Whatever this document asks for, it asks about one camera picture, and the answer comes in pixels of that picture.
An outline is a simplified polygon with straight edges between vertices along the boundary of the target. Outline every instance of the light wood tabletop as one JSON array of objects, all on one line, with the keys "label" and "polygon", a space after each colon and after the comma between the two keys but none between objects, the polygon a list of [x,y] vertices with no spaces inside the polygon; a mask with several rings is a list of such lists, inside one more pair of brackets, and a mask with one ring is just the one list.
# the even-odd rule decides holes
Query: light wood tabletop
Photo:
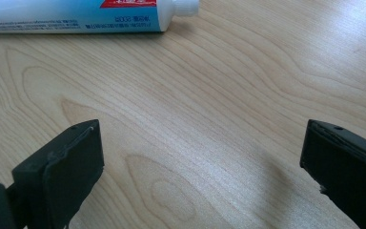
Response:
[{"label": "light wood tabletop", "polygon": [[366,1],[202,0],[163,33],[0,34],[0,182],[99,119],[71,228],[357,228],[299,167],[308,119],[366,138]]}]

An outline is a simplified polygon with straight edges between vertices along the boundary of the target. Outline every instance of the wood grain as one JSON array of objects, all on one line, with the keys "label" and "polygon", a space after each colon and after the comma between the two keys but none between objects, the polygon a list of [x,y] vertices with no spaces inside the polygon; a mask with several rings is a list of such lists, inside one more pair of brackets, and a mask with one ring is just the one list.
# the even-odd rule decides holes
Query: wood grain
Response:
[{"label": "wood grain", "polygon": [[71,228],[356,228],[299,168],[307,120],[366,137],[366,1],[203,0],[165,33],[0,34],[0,182],[99,118]]}]

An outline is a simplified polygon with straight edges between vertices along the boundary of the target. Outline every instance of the wood grain pattern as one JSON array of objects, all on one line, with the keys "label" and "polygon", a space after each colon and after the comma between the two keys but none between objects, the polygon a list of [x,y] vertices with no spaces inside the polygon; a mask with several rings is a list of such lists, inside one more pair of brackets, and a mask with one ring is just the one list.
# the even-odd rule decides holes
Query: wood grain pattern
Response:
[{"label": "wood grain pattern", "polygon": [[99,118],[71,228],[356,228],[299,168],[310,118],[366,137],[366,1],[202,0],[162,34],[0,34],[0,182]]}]

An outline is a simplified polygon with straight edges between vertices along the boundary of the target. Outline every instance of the black plastic part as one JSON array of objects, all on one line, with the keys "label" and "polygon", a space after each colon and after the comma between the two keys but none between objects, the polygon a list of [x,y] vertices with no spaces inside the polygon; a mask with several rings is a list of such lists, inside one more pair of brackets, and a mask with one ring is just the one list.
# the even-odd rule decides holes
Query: black plastic part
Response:
[{"label": "black plastic part", "polygon": [[0,229],[63,229],[94,183],[104,158],[98,120],[74,125],[24,160],[0,184]]},{"label": "black plastic part", "polygon": [[322,194],[366,228],[366,139],[310,120],[300,165],[321,185]]}]

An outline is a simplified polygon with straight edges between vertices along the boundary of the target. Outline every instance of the wooden table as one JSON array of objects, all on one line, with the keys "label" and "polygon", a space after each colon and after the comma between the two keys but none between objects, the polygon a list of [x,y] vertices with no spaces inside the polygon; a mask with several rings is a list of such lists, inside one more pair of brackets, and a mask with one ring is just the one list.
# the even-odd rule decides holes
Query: wooden table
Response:
[{"label": "wooden table", "polygon": [[98,118],[71,228],[356,228],[299,165],[308,119],[366,138],[366,1],[203,0],[164,33],[0,34],[0,182]]}]

